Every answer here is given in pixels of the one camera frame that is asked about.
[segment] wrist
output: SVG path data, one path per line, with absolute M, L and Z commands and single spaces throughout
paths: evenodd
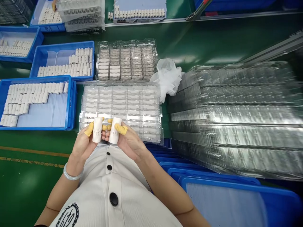
M 76 177 L 81 174 L 84 164 L 85 160 L 82 160 L 80 157 L 77 157 L 72 153 L 67 161 L 66 172 L 68 175 Z

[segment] black button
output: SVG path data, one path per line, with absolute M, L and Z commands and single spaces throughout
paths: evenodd
M 116 195 L 116 193 L 112 192 L 110 194 L 110 203 L 115 207 L 118 205 L 118 202 L 119 202 L 118 196 Z

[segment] stack of plastic trays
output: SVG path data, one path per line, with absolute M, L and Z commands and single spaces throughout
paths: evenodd
M 57 9 L 67 32 L 92 30 L 101 27 L 105 30 L 104 0 L 59 0 Z
M 221 173 L 303 180 L 302 92 L 286 62 L 195 67 L 168 110 L 183 157 Z
M 0 24 L 29 22 L 35 5 L 35 0 L 1 0 Z
M 100 42 L 98 45 L 98 80 L 150 80 L 157 71 L 158 55 L 153 39 Z
M 163 143 L 160 89 L 150 82 L 86 82 L 80 114 L 80 130 L 94 117 L 119 117 L 146 142 Z

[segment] forearm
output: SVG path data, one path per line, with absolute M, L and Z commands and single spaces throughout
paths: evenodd
M 154 195 L 174 214 L 193 210 L 194 205 L 182 187 L 171 178 L 148 151 L 147 156 L 137 161 Z
M 82 161 L 71 154 L 66 166 L 67 173 L 73 177 L 78 176 L 83 170 L 84 163 L 85 161 Z M 67 199 L 77 189 L 78 185 L 79 180 L 68 180 L 64 174 L 62 174 L 50 193 L 46 207 L 55 211 L 60 211 Z

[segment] person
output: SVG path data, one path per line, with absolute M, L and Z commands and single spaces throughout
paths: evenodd
M 123 122 L 114 127 L 117 146 L 94 143 L 93 123 L 80 131 L 35 226 L 210 226 L 137 133 Z

